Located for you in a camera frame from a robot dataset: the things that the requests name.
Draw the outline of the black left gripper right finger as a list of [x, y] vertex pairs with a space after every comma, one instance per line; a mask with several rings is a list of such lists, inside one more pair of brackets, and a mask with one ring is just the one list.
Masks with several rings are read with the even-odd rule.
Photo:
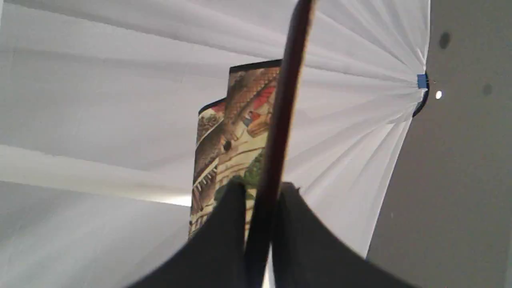
[[277, 288], [412, 287], [340, 241], [290, 182], [280, 188], [272, 265]]

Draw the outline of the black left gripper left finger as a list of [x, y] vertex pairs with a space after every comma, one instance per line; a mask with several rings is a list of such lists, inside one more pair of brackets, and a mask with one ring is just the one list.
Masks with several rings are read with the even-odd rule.
[[132, 288], [244, 288], [246, 189], [230, 181], [205, 224]]

